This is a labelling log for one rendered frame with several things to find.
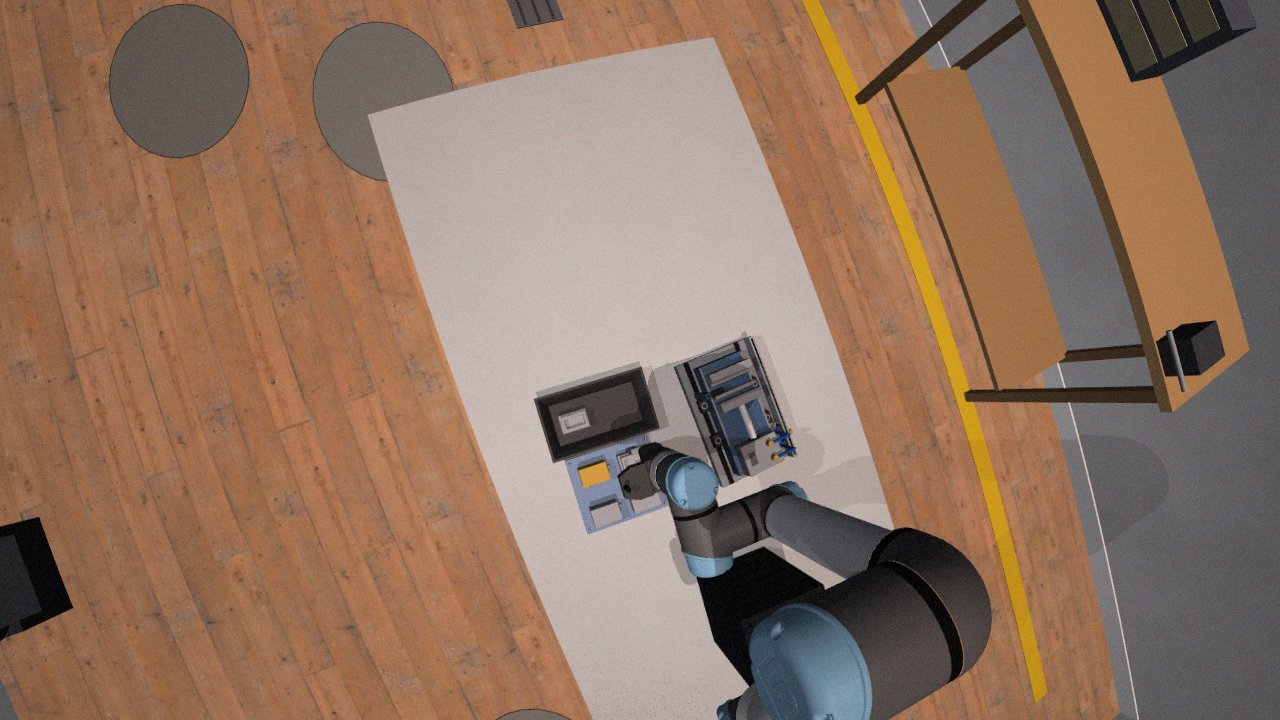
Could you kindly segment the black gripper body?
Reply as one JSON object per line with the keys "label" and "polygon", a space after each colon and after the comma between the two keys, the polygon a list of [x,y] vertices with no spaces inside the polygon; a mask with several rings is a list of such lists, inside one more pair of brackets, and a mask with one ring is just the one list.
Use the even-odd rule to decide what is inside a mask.
{"label": "black gripper body", "polygon": [[660,460],[669,454],[678,454],[668,450],[671,448],[666,448],[657,442],[644,445],[637,450],[641,462],[635,462],[634,465],[625,468],[625,470],[617,475],[625,498],[643,500],[662,492],[657,486],[657,466]]}

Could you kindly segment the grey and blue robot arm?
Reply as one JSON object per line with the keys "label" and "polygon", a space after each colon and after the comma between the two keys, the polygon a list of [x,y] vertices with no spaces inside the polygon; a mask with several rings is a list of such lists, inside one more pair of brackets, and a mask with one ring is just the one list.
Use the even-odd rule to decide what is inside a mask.
{"label": "grey and blue robot arm", "polygon": [[684,454],[663,457],[655,478],[694,577],[719,577],[733,551],[772,537],[846,579],[756,624],[755,683],[719,720],[890,720],[984,652],[989,594],[948,542],[813,503],[794,480],[719,507],[716,471]]}

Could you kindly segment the orange rectangular block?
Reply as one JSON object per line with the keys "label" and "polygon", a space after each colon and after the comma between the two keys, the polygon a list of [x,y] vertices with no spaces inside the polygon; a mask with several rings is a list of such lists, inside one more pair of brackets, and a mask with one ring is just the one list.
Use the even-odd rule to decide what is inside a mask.
{"label": "orange rectangular block", "polygon": [[609,480],[611,479],[611,475],[609,475],[609,471],[607,469],[607,465],[605,465],[604,460],[588,464],[588,465],[585,465],[582,468],[577,468],[577,470],[579,470],[580,480],[582,483],[582,488],[586,488],[589,486],[595,486],[598,483],[602,483],[604,480]]}

